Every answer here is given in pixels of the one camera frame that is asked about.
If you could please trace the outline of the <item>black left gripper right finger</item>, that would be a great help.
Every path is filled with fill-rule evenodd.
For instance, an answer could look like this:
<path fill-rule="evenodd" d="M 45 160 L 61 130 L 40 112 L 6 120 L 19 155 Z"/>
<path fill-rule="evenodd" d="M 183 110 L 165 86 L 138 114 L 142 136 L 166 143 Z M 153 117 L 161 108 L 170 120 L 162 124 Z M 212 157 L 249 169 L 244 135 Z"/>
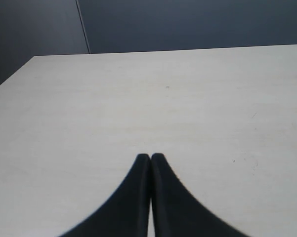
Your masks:
<path fill-rule="evenodd" d="M 151 157 L 151 192 L 157 237 L 245 237 L 205 208 L 178 179 L 166 157 Z"/>

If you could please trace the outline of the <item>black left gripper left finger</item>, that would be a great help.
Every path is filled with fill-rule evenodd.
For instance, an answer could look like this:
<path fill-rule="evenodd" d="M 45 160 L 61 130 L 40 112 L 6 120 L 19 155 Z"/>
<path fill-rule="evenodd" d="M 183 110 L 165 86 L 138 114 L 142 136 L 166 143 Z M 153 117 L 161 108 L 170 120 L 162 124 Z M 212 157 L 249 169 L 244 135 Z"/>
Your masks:
<path fill-rule="evenodd" d="M 138 154 L 114 193 L 64 237 L 146 237 L 150 212 L 151 160 Z"/>

